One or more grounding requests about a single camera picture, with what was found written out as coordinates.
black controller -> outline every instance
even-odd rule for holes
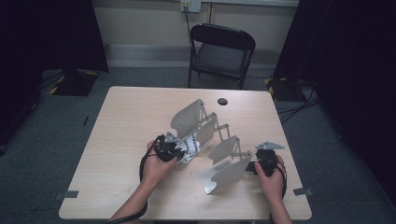
[[[160,141],[158,145],[154,146],[154,150],[158,155],[158,158],[162,161],[171,161],[174,157],[177,157],[177,160],[183,158],[185,151],[181,151],[181,148],[176,148],[176,143],[166,143],[165,135],[160,135],[157,137]]]
[[[257,160],[262,166],[266,176],[271,176],[277,167],[277,156],[273,149],[257,149],[256,152]],[[247,171],[257,174],[256,168],[254,167],[254,161],[251,161],[247,166]]]

forearm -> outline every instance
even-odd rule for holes
[[[139,184],[134,193],[122,205],[122,207],[111,217],[111,220],[128,217],[140,212],[149,199],[151,193],[155,190],[156,184],[142,182]]]
[[[292,223],[288,210],[282,200],[268,202],[271,209],[272,218],[275,224],[290,224]]]

chair backrest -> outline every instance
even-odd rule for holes
[[[214,25],[198,24],[190,30],[191,43],[198,41],[215,46],[223,46],[230,49],[254,50],[256,42],[245,31]]]

gray carpet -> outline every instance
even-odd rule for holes
[[[245,88],[266,91],[258,77],[269,77],[272,72],[250,69]],[[58,211],[62,202],[54,196],[67,190],[107,90],[116,85],[186,88],[187,74],[185,67],[110,68],[109,74],[97,78],[88,97],[49,95],[53,85],[42,89],[35,111],[0,157],[0,223],[104,223],[61,220]],[[235,89],[237,84],[195,75],[192,86]],[[305,87],[304,92],[309,93],[310,88]],[[276,102],[276,107],[301,104]],[[298,112],[283,127],[303,185],[314,192],[308,198],[313,216],[302,223],[396,223],[388,198],[365,164],[339,140],[322,105]]]

wooden table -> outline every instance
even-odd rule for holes
[[[228,104],[219,105],[219,98],[227,99]],[[241,139],[242,151],[255,152],[255,146],[264,141],[285,147],[276,151],[288,172],[285,205],[292,219],[311,218],[306,196],[293,193],[302,183],[268,92],[137,87],[109,90],[69,187],[77,190],[78,196],[64,199],[60,217],[110,218],[139,184],[139,164],[147,142],[172,131],[172,117],[197,99],[205,102],[206,113],[217,113],[220,125],[230,125],[231,135]],[[151,195],[148,211],[141,219],[268,219],[269,207],[259,178],[251,172],[215,195],[205,194],[196,174],[212,166],[207,156],[219,142],[215,133],[204,151],[175,168]]]

